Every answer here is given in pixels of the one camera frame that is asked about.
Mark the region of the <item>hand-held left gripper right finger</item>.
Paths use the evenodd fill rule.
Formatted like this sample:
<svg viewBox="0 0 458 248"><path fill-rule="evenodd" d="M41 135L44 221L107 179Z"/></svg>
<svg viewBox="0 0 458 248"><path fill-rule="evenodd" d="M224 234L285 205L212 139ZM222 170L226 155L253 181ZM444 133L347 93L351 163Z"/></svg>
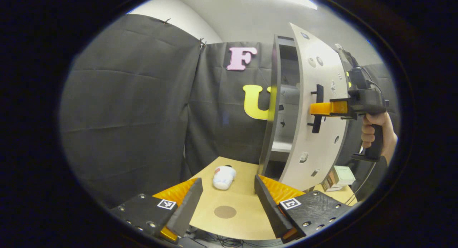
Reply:
<svg viewBox="0 0 458 248"><path fill-rule="evenodd" d="M254 189L275 238L283 243L321 232L351 208L319 190L305 193L261 175L254 177Z"/></svg>

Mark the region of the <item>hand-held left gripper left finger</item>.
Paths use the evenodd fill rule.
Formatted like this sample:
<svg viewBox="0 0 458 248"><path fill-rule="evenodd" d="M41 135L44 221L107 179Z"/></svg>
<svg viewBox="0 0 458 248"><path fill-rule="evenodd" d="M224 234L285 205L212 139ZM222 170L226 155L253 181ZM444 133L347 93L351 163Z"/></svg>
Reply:
<svg viewBox="0 0 458 248"><path fill-rule="evenodd" d="M145 235L178 243L190 227L202 193L202 179L192 178L154 195L138 194L110 212Z"/></svg>

